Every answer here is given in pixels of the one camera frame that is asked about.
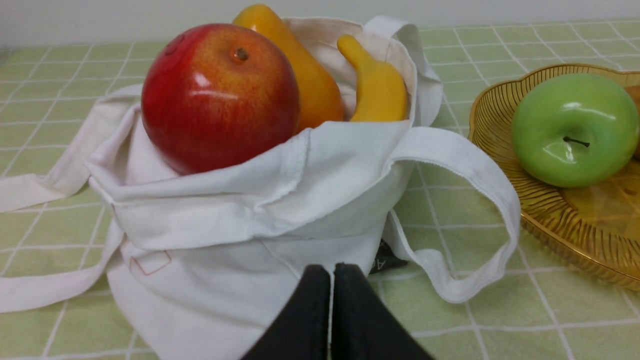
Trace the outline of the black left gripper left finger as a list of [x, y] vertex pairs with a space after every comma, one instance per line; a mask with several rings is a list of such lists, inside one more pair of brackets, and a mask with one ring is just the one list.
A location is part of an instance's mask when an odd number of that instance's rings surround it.
[[244, 360], [326, 360], [331, 281], [322, 265], [308, 265], [278, 316]]

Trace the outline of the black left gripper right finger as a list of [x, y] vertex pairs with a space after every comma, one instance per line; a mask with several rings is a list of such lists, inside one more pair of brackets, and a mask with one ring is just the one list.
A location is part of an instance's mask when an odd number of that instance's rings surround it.
[[375, 294], [356, 264], [334, 267], [333, 360], [432, 360]]

